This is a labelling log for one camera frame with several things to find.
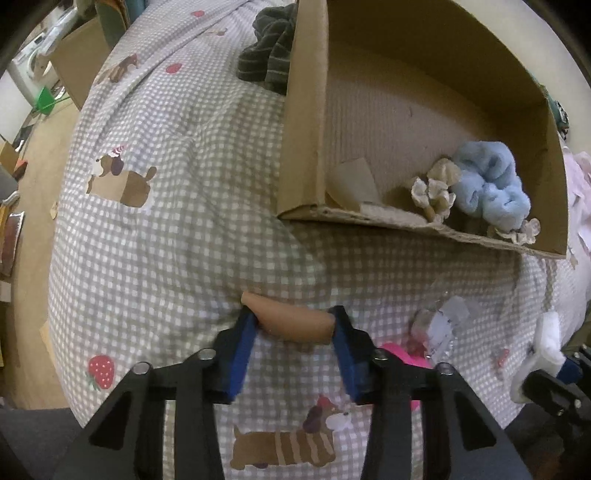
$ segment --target gray towel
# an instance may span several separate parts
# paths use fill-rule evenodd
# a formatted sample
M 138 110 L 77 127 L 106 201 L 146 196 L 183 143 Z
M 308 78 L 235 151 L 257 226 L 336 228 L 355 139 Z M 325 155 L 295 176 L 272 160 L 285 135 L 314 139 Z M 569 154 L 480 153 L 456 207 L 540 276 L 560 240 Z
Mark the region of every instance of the gray towel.
M 297 3 L 258 13 L 252 23 L 257 42 L 238 57 L 238 78 L 266 82 L 273 91 L 286 94 L 296 16 Z

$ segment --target cardboard box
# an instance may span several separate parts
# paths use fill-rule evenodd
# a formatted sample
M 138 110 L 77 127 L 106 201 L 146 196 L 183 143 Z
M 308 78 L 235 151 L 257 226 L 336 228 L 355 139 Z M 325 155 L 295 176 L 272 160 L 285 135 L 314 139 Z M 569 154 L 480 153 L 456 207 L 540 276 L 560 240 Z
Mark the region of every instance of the cardboard box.
M 530 248 L 427 222 L 402 185 L 467 140 L 500 140 L 541 233 Z M 364 157 L 385 206 L 343 210 L 326 172 Z M 300 0 L 285 101 L 277 213 L 439 234 L 564 258 L 564 163 L 547 101 L 521 63 L 451 0 Z
M 50 55 L 58 77 L 78 110 L 82 109 L 110 51 L 99 19 L 95 17 L 65 36 Z
M 17 165 L 17 161 L 18 153 L 10 143 L 4 142 L 4 145 L 0 148 L 0 164 L 10 175 L 12 175 L 14 167 Z

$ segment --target checkered bedsheet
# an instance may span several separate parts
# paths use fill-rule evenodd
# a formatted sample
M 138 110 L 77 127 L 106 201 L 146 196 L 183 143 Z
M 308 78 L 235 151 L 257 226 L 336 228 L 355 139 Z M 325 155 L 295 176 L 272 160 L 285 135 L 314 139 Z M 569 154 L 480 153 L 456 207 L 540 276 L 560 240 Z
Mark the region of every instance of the checkered bedsheet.
M 210 345 L 236 320 L 244 290 L 318 309 L 342 304 L 379 345 L 405 342 L 418 309 L 460 295 L 478 303 L 479 315 L 460 328 L 451 361 L 507 425 L 519 412 L 508 387 L 536 319 L 556 309 L 565 337 L 582 322 L 588 259 L 579 245 L 574 269 L 409 232 L 279 221 L 284 98 L 235 74 L 238 54 L 255 40 L 254 16 L 274 4 L 152 2 L 90 91 L 50 272 L 51 335 L 74 414 L 87 422 L 134 363 L 161 367 Z M 493 368 L 500 348 L 511 351 L 501 374 Z M 332 430 L 336 421 L 323 420 L 322 435 L 308 433 L 311 407 L 329 405 L 348 412 L 350 425 Z M 329 346 L 259 335 L 243 392 L 216 413 L 228 479 L 361 474 L 371 409 L 350 403 Z M 289 435 L 273 437 L 271 460 L 238 452 L 237 436 L 260 432 L 263 441 L 276 431 Z

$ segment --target red strawberry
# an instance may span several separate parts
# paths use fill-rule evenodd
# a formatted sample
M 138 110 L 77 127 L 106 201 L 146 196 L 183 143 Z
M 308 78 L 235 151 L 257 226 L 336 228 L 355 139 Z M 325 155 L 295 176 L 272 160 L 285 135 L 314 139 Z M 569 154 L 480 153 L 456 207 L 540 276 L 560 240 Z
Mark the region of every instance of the red strawberry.
M 88 374 L 94 388 L 107 390 L 115 379 L 115 363 L 110 356 L 97 355 L 88 361 Z

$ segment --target dog print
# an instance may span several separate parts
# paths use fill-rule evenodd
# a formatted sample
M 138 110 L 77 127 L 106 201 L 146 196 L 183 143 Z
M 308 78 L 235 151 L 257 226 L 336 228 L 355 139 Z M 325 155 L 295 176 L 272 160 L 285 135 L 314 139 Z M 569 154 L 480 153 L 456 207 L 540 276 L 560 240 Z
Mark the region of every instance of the dog print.
M 269 465 L 309 463 L 322 467 L 336 459 L 333 432 L 351 425 L 350 415 L 321 395 L 308 412 L 301 428 L 292 432 L 241 433 L 234 425 L 234 449 L 230 467 L 244 470 L 246 465 L 267 468 Z
M 98 158 L 88 181 L 87 194 L 114 200 L 128 207 L 143 207 L 150 195 L 150 180 L 156 175 L 156 167 L 150 167 L 145 176 L 132 170 L 124 170 L 121 156 L 109 154 Z
M 134 53 L 133 55 L 130 55 L 129 57 L 126 57 L 123 60 L 121 60 L 114 67 L 106 69 L 97 79 L 96 84 L 98 85 L 99 83 L 103 82 L 107 77 L 109 78 L 111 83 L 117 83 L 123 78 L 123 75 L 137 67 L 138 55 L 137 53 Z

